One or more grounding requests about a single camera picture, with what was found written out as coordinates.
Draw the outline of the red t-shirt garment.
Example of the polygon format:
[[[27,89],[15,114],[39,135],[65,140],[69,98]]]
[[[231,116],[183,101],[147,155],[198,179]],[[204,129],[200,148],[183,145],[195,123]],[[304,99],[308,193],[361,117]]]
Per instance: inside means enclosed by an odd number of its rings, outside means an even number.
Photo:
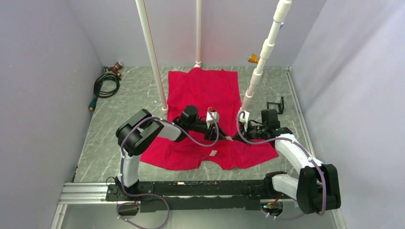
[[[236,130],[236,116],[241,106],[237,72],[193,68],[188,73],[168,73],[168,119],[172,121],[188,105],[198,108],[200,116],[208,107],[219,113],[219,126],[228,136]],[[216,150],[215,156],[209,154]],[[249,168],[278,157],[271,144],[247,145],[230,140],[219,140],[212,147],[199,146],[190,138],[179,143],[156,138],[141,155],[141,162],[168,170],[197,169],[203,161],[216,163],[223,170]]]

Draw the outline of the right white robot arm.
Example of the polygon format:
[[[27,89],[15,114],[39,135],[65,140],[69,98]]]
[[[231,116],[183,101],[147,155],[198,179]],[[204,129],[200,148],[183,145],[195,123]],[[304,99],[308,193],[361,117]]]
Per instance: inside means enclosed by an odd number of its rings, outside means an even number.
[[[298,173],[298,178],[281,171],[266,174],[263,192],[267,197],[285,194],[304,214],[323,215],[341,207],[337,168],[313,157],[289,128],[281,126],[277,110],[262,110],[260,122],[249,119],[247,111],[239,111],[236,129],[233,140],[249,145],[271,144]]]

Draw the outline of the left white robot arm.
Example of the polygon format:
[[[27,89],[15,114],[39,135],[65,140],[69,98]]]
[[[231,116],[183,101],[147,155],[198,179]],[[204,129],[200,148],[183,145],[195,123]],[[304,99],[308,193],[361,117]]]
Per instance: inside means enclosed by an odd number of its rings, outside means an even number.
[[[139,193],[140,157],[157,137],[180,142],[189,137],[190,132],[197,132],[202,133],[211,146],[226,139],[226,133],[219,126],[219,114],[214,108],[208,108],[205,120],[199,117],[198,112],[196,106],[188,105],[179,116],[169,121],[141,109],[117,129],[121,160],[115,183],[119,187],[118,194],[124,200],[132,200]]]

